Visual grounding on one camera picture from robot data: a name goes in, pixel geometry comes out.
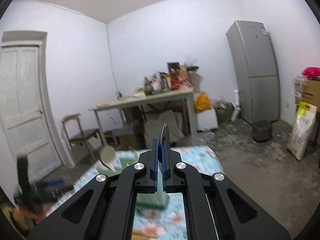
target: white and green package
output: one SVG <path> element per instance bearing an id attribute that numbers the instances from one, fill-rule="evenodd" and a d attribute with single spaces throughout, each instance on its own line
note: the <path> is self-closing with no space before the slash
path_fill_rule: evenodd
<path id="1" fill-rule="evenodd" d="M 302 160 L 316 122 L 317 107 L 305 102 L 299 103 L 287 150 L 297 159 Z"/>

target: table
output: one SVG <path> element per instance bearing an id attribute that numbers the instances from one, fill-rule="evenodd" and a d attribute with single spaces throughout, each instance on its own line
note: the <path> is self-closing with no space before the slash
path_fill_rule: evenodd
<path id="1" fill-rule="evenodd" d="M 215 153 L 208 146 L 193 146 L 183 148 L 172 148 L 181 155 L 182 161 L 196 167 L 199 172 L 213 175 L 222 172 L 223 169 Z M 137 151 L 138 155 L 146 150 Z M 121 168 L 121 158 L 134 158 L 132 151 L 117 152 L 117 158 L 114 162 L 115 168 Z M 68 198 L 80 190 L 91 179 L 98 175 L 96 168 L 103 167 L 100 161 L 97 161 L 74 185 L 74 191 L 63 195 L 59 201 L 51 207 L 47 216 L 61 206 Z M 157 209 L 146 209 L 136 207 L 133 229 L 142 231 L 150 237 L 160 240 L 182 240 L 187 239 L 187 229 L 185 223 L 184 206 L 181 193 L 169 194 L 170 201 L 164 211 Z"/>
<path id="2" fill-rule="evenodd" d="M 107 140 L 104 136 L 101 122 L 99 119 L 98 112 L 106 111 L 110 109 L 117 108 L 120 113 L 120 117 L 122 120 L 122 124 L 124 124 L 123 115 L 121 112 L 121 108 L 139 106 L 142 104 L 154 104 L 160 102 L 174 101 L 179 99 L 185 99 L 187 102 L 188 108 L 188 116 L 189 116 L 189 125 L 190 125 L 190 135 L 191 135 L 191 143 L 192 145 L 197 145 L 197 124 L 195 120 L 195 112 L 193 109 L 193 88 L 186 89 L 178 89 L 170 92 L 163 92 L 157 95 L 144 96 L 139 98 L 128 98 L 123 100 L 114 100 L 109 103 L 97 105 L 96 108 L 89 109 L 89 111 L 93 111 L 97 120 L 99 133 L 102 137 L 102 141 L 104 145 L 107 145 Z"/>

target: blue tablecloth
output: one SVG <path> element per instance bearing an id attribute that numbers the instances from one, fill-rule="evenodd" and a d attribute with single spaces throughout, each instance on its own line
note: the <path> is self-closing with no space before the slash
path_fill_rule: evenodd
<path id="1" fill-rule="evenodd" d="M 222 172 L 223 169 L 215 153 L 207 146 L 194 146 L 184 148 L 172 148 L 180 153 L 182 161 L 189 163 L 197 168 L 201 173 L 212 175 Z M 138 155 L 145 150 L 137 151 Z M 117 152 L 117 158 L 114 162 L 115 168 L 121 168 L 120 158 L 134 158 L 132 151 Z M 63 195 L 59 201 L 51 207 L 47 215 L 61 206 L 68 198 L 81 189 L 91 179 L 98 175 L 96 168 L 104 166 L 97 161 L 74 185 L 75 190 Z M 150 238 L 161 240 L 181 240 L 187 239 L 186 223 L 181 193 L 169 194 L 170 201 L 164 211 L 156 209 L 146 209 L 137 207 L 133 229 L 142 231 Z"/>

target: black trash bin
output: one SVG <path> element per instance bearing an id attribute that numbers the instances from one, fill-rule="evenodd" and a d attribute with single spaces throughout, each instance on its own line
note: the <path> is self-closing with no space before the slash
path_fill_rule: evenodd
<path id="1" fill-rule="evenodd" d="M 272 123 L 261 120 L 252 123 L 252 138 L 257 142 L 265 142 L 272 137 Z"/>

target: silver screw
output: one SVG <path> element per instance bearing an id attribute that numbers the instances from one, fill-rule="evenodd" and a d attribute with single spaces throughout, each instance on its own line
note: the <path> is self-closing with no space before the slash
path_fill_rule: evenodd
<path id="1" fill-rule="evenodd" d="M 97 175 L 97 177 L 96 177 L 96 181 L 98 181 L 98 182 L 103 182 L 103 181 L 105 181 L 107 179 L 107 177 L 104 175 L 104 174 L 99 174 L 99 175 Z"/>
<path id="2" fill-rule="evenodd" d="M 177 163 L 176 166 L 178 169 L 184 169 L 187 165 L 185 163 Z"/>
<path id="3" fill-rule="evenodd" d="M 218 181 L 222 181 L 222 180 L 224 180 L 224 175 L 222 173 L 216 173 L 214 175 L 214 179 L 218 180 Z"/>
<path id="4" fill-rule="evenodd" d="M 136 170 L 142 170 L 142 169 L 144 168 L 144 164 L 143 164 L 143 163 L 136 163 L 136 164 L 134 165 L 134 168 L 135 168 Z"/>

